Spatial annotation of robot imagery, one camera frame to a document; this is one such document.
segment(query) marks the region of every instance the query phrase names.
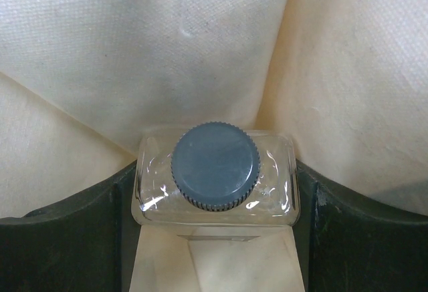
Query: round gray lid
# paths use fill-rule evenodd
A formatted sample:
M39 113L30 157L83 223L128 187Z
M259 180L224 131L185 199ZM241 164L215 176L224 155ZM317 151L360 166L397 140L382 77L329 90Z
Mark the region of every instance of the round gray lid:
M260 158L253 140L238 127L211 122L179 140L171 159L174 181L183 196L204 210L229 210L253 190Z

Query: transparent container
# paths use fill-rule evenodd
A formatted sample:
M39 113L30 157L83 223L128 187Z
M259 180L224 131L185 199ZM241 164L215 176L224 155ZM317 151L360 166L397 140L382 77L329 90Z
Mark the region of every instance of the transparent container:
M259 174L237 207L213 212L192 205L177 187L171 157L186 129L155 130L141 142L132 214L141 225L165 227L191 240L248 241L292 226L300 213L292 142L248 130L259 153Z

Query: bottle cap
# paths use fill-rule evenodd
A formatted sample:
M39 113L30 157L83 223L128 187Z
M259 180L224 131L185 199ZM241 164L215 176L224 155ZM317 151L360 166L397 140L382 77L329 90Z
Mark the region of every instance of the bottle cap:
M171 159L181 194L203 210L223 211L240 205L252 192L260 172L253 140L236 126L211 122L189 130Z

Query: bottle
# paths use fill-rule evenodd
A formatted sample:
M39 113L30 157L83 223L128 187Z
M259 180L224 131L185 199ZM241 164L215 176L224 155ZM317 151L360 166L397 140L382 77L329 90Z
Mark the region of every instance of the bottle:
M209 122L142 139L132 214L189 240L249 241L299 217L292 142Z

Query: fabric background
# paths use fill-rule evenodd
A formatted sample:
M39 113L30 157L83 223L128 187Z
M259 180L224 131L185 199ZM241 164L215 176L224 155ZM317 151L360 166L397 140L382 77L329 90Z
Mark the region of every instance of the fabric background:
M251 126L264 86L257 125L291 134L306 164L428 214L428 0L288 0L280 27L285 2L0 0L0 217L110 176L145 128ZM219 277L223 291L303 291L291 232L141 240L131 291Z

